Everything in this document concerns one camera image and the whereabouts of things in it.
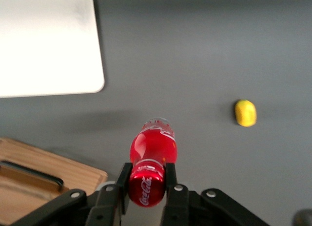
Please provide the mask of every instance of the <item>red bottle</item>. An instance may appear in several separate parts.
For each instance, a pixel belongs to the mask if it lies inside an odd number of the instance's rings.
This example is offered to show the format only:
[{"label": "red bottle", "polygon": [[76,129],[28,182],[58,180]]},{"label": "red bottle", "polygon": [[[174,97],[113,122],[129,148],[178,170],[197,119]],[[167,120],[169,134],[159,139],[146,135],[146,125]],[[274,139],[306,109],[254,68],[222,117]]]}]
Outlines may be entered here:
[{"label": "red bottle", "polygon": [[175,163],[176,157],[175,134],[169,122],[164,118],[149,120],[130,148],[130,199],[144,207],[158,204],[165,193],[164,166]]}]

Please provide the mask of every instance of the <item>red cap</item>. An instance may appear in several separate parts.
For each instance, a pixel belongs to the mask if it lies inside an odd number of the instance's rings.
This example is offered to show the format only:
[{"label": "red cap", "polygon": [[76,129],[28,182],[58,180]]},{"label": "red cap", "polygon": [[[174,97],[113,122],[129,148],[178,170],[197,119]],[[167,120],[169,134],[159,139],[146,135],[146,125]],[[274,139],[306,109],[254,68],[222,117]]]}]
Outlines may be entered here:
[{"label": "red cap", "polygon": [[157,205],[165,194],[165,170],[157,161],[145,159],[137,163],[129,179],[129,197],[137,205]]}]

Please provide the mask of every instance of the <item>wooden tray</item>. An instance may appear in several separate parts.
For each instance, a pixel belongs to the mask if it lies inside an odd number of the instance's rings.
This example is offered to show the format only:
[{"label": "wooden tray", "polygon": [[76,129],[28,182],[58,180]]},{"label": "wooden tray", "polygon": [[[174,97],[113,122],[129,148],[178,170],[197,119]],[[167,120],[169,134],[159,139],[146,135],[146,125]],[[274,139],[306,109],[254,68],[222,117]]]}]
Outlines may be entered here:
[{"label": "wooden tray", "polygon": [[9,161],[63,180],[63,187],[60,187],[60,183],[0,164],[2,225],[13,223],[69,189],[79,188],[90,195],[107,180],[105,171],[9,138],[0,138],[0,161]]}]

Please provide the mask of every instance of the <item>white board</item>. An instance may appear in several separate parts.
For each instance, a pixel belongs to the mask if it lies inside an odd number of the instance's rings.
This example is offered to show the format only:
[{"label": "white board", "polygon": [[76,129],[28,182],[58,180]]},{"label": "white board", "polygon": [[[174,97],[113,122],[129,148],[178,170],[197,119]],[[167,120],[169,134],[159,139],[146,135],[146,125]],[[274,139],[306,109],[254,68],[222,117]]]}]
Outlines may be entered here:
[{"label": "white board", "polygon": [[0,97],[103,86],[93,0],[0,0]]}]

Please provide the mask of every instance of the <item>yellow lemon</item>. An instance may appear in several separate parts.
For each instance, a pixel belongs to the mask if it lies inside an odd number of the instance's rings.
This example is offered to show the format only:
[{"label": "yellow lemon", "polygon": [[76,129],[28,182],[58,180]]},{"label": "yellow lemon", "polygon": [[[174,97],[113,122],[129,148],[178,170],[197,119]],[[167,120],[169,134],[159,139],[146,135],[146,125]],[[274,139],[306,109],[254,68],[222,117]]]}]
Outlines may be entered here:
[{"label": "yellow lemon", "polygon": [[257,121],[255,106],[248,100],[239,100],[236,103],[235,116],[238,124],[243,127],[253,126]]}]

